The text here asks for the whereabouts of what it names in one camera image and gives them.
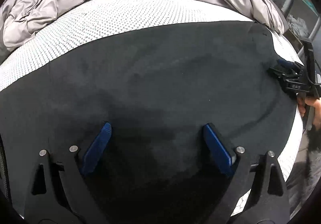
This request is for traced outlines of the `right hand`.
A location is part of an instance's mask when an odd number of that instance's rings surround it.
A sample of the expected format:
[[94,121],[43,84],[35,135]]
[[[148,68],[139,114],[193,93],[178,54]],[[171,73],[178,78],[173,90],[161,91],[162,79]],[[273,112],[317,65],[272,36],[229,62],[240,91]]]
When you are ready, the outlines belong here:
[[306,126],[314,126],[320,129],[320,98],[307,96],[297,97],[298,110],[302,118],[306,121]]

